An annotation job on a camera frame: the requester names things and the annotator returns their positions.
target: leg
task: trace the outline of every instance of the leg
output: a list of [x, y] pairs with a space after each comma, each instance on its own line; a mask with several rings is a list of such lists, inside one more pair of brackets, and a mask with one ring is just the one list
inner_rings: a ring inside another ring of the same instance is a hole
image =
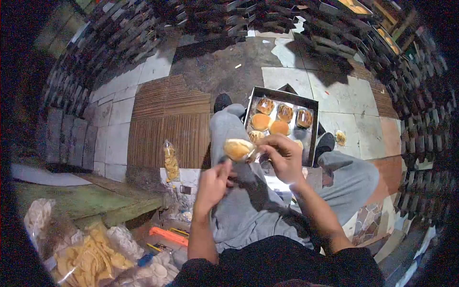
[[[249, 140], [239, 120], [244, 111], [242, 105], [234, 104], [212, 117], [212, 166], [224, 157], [223, 144], [226, 139]], [[281, 198], [266, 186], [260, 165], [236, 164], [234, 169], [241, 185], [228, 190], [227, 196], [214, 208], [211, 218], [217, 251], [240, 249], [273, 235], [284, 235], [312, 247], [309, 238], [299, 238], [295, 227], [283, 220], [286, 209], [282, 208]]]
[[324, 186], [319, 195], [345, 225], [375, 191], [379, 171], [372, 163], [338, 151], [324, 152], [318, 163], [325, 172], [333, 173], [332, 185]]

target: bun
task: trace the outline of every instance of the bun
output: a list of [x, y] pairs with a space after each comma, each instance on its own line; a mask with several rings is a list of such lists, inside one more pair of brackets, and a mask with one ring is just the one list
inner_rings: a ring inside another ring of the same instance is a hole
[[346, 144], [346, 135], [343, 132], [336, 132], [336, 143], [340, 146], [344, 146]]
[[303, 143], [300, 140], [294, 140], [294, 142], [296, 142], [301, 149], [304, 149]]
[[225, 154], [234, 161], [243, 161], [254, 146], [251, 142], [241, 139], [228, 139], [225, 141], [223, 151]]
[[272, 100], [263, 98], [258, 102], [257, 110], [265, 115], [269, 115], [274, 109], [274, 103]]
[[256, 113], [252, 116], [252, 127], [259, 131], [265, 131], [269, 129], [273, 120], [270, 116], [262, 113]]
[[313, 124], [313, 116], [307, 110], [298, 110], [297, 126], [300, 128], [309, 128]]
[[261, 131], [253, 130], [249, 133], [249, 138], [253, 143], [255, 143], [259, 139], [264, 138], [264, 133], [262, 133]]
[[356, 12], [357, 14], [367, 14], [367, 11], [360, 6], [355, 6], [354, 12]]
[[269, 133], [274, 135], [274, 134], [283, 134], [283, 135], [289, 135], [290, 134], [290, 128], [288, 124], [284, 121], [275, 121], [272, 125], [271, 128], [269, 128]]
[[286, 105], [280, 105], [277, 111], [277, 118], [284, 122], [290, 122], [293, 117], [293, 110]]

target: wrapped bread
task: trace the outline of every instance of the wrapped bread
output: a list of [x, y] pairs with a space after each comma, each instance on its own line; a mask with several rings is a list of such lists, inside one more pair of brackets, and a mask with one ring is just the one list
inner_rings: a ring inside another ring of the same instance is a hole
[[259, 139], [264, 138], [264, 133], [262, 133], [261, 131], [258, 131], [258, 130], [253, 130], [253, 131], [251, 131], [249, 133], [249, 138], [253, 143], [255, 143]]
[[293, 117], [293, 109], [287, 105], [280, 105], [277, 110], [277, 118], [289, 123]]
[[297, 112], [297, 126], [299, 128], [309, 128], [313, 124], [313, 116], [308, 110], [298, 110]]
[[256, 129], [259, 131], [265, 131], [269, 129], [273, 120], [270, 116], [267, 116], [262, 113], [256, 113], [252, 116], [251, 122], [252, 122], [253, 129]]
[[269, 115], [274, 109], [274, 103], [268, 98], [262, 98], [257, 105], [257, 110], [265, 115]]
[[223, 146], [225, 154], [236, 162], [247, 159], [254, 149], [255, 146], [251, 142], [242, 139], [228, 139]]
[[283, 134], [283, 135], [289, 135], [290, 134], [290, 128], [288, 126], [287, 122], [284, 121], [275, 121], [269, 128], [269, 133], [274, 135], [274, 134]]

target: black shoe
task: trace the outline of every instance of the black shoe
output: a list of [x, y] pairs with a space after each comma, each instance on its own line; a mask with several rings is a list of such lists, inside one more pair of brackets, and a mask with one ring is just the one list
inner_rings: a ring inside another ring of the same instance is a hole
[[319, 157], [322, 155], [322, 153], [331, 152], [333, 149], [335, 149], [335, 137], [332, 133], [325, 133], [316, 146], [313, 167], [319, 167], [317, 161], [319, 160]]
[[219, 112], [231, 105], [233, 102], [228, 94], [223, 93], [217, 96], [215, 99], [215, 104], [213, 105], [213, 113]]

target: metal tray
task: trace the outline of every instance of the metal tray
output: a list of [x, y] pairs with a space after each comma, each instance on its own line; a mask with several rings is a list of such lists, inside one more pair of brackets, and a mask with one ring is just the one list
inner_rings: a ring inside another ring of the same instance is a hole
[[[293, 117], [289, 123], [291, 133], [288, 137], [292, 140], [301, 140], [303, 144], [302, 166], [312, 167], [317, 140], [317, 128], [319, 124], [319, 102], [280, 90], [254, 87], [244, 119], [244, 127], [247, 132], [253, 130], [250, 125], [250, 119], [252, 115], [257, 113], [257, 104], [264, 96], [274, 101], [274, 109], [269, 115], [272, 119], [277, 118], [277, 109], [280, 104], [286, 104], [287, 106], [293, 108]], [[297, 127], [296, 121], [298, 109], [307, 109], [310, 113], [312, 113], [313, 124], [309, 128], [301, 129]], [[269, 135], [269, 131], [265, 131], [263, 133], [265, 135]]]
[[356, 15], [357, 18], [359, 19], [371, 18], [373, 16], [373, 12], [367, 7], [365, 7], [365, 5], [363, 5], [362, 3], [358, 2], [357, 0], [354, 0], [354, 3], [356, 3], [358, 6], [362, 7], [363, 9], [365, 9], [365, 11], [367, 11], [368, 14], [358, 14], [352, 11], [346, 4], [342, 3], [339, 0], [324, 0], [324, 2], [327, 4], [331, 4], [332, 6], [338, 7], [339, 9], [342, 9], [344, 12], [347, 12], [348, 14]]
[[[386, 29], [384, 29], [383, 26], [378, 27], [378, 26], [372, 25], [371, 27], [374, 29], [376, 36], [379, 37], [380, 39], [382, 39], [382, 43], [384, 44], [384, 46], [386, 46], [387, 49], [389, 49], [391, 54], [396, 55], [396, 56], [402, 54], [402, 49], [400, 49], [398, 44], [392, 39], [392, 36], [386, 31]], [[385, 35], [384, 37], [379, 34], [379, 32], [378, 32], [379, 28], [381, 28], [384, 31], [384, 35]], [[398, 48], [398, 51], [399, 51], [398, 53], [396, 53], [391, 48], [391, 44], [386, 40], [386, 37], [389, 37], [389, 38], [392, 39], [392, 41], [394, 42], [394, 46], [396, 46]]]

